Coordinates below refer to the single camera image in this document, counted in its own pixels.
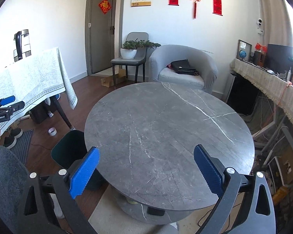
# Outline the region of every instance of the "chair seat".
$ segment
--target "chair seat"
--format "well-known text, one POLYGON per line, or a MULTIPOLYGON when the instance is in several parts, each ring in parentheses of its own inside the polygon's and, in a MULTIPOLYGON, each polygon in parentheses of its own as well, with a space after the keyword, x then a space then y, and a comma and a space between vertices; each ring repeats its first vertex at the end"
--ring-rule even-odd
POLYGON ((164 68, 158 75, 158 80, 165 83, 178 83, 199 90, 202 90, 205 85, 201 76, 177 74, 170 68, 164 68))
POLYGON ((135 57, 134 59, 122 59, 121 57, 118 57, 116 59, 111 60, 112 65, 127 65, 127 66, 137 66, 142 65, 146 62, 146 59, 144 57, 135 57))

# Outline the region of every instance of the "trash can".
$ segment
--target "trash can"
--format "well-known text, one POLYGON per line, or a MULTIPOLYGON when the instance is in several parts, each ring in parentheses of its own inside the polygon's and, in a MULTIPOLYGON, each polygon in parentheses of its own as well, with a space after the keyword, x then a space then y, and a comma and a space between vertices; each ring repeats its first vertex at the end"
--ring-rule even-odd
MULTIPOLYGON (((68 132, 52 149, 52 159, 64 169, 68 169, 76 160, 87 154, 84 132, 73 130, 68 132)), ((86 189, 98 190, 105 182, 103 176, 95 169, 86 189)))

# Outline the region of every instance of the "white camera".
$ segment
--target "white camera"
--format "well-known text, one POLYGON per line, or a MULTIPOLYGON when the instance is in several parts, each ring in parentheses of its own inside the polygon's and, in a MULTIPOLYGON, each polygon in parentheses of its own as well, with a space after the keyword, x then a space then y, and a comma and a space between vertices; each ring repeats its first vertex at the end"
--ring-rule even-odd
POLYGON ((257 24, 258 24, 259 27, 261 27, 262 24, 263 24, 263 20, 262 20, 261 18, 259 18, 259 19, 257 20, 257 24))

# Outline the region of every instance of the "green foliage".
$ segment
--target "green foliage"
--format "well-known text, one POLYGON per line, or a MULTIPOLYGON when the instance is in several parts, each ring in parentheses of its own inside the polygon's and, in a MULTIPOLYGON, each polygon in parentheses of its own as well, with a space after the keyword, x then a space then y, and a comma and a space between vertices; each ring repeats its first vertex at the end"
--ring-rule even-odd
POLYGON ((158 44, 158 43, 153 43, 153 42, 150 42, 150 41, 145 41, 145 40, 140 40, 140 41, 137 41, 136 40, 128 40, 126 41, 122 48, 123 49, 129 49, 129 50, 136 50, 138 48, 141 48, 141 47, 146 47, 146 48, 156 48, 156 47, 160 47, 161 45, 158 44))

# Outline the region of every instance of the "tablecloth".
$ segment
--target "tablecloth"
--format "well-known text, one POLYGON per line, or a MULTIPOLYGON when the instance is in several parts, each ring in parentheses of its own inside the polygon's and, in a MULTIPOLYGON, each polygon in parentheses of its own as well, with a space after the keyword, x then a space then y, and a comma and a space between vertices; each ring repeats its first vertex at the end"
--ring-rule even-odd
POLYGON ((234 59, 230 67, 232 70, 250 81, 255 87, 260 89, 269 99, 281 107, 285 115, 293 124, 293 86, 287 87, 288 83, 275 75, 248 64, 234 59))
POLYGON ((14 103, 25 103, 24 109, 15 112, 10 121, 0 123, 1 134, 46 98, 64 91, 74 109, 78 99, 58 47, 29 56, 0 70, 0 99, 14 95, 14 103))

